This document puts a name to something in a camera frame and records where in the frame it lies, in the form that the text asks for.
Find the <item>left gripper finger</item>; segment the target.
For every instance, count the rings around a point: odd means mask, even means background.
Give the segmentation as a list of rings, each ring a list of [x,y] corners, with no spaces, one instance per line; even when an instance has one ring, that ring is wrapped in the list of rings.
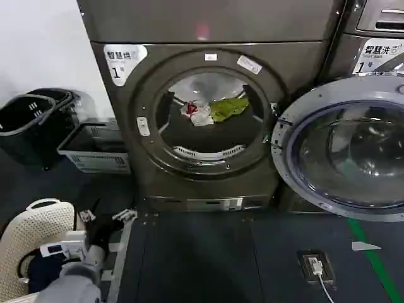
[[[82,222],[92,222],[96,219],[95,211],[100,203],[100,198],[97,198],[90,209],[82,210],[79,212],[79,216]]]
[[[130,222],[131,220],[137,219],[137,217],[138,212],[136,209],[125,209],[113,215],[112,219],[120,222]]]

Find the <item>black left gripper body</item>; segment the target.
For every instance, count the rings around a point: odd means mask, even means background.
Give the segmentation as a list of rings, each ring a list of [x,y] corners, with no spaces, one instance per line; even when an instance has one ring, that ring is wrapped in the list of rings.
[[[97,217],[86,225],[89,246],[107,247],[114,232],[122,230],[124,223],[112,217]]]

